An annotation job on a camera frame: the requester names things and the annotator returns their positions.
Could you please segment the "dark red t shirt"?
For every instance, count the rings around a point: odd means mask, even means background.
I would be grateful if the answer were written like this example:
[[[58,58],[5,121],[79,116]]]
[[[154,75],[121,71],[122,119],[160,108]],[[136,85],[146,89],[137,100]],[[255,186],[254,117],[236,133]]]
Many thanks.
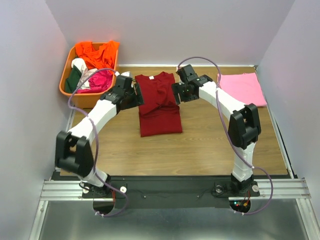
[[[180,107],[172,91],[175,77],[172,73],[135,76],[144,104],[138,107],[140,136],[150,137],[183,132]]]

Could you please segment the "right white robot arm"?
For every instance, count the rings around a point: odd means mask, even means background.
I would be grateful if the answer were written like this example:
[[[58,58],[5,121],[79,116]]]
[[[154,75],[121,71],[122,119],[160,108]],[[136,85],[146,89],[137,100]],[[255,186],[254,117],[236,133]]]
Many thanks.
[[[234,151],[234,165],[229,183],[233,195],[242,195],[253,184],[253,152],[261,133],[258,108],[246,105],[223,91],[213,81],[196,80],[172,84],[177,104],[203,99],[217,108],[222,126]]]

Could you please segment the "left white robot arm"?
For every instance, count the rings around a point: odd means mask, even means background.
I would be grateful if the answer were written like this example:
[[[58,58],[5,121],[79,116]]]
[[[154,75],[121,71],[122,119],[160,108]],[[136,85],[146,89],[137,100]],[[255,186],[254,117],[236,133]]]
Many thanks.
[[[125,195],[111,186],[111,177],[96,167],[99,152],[100,130],[120,111],[144,104],[138,83],[120,83],[105,92],[90,113],[68,131],[57,134],[55,145],[55,166],[77,175],[81,180],[94,186],[100,197],[111,191]]]

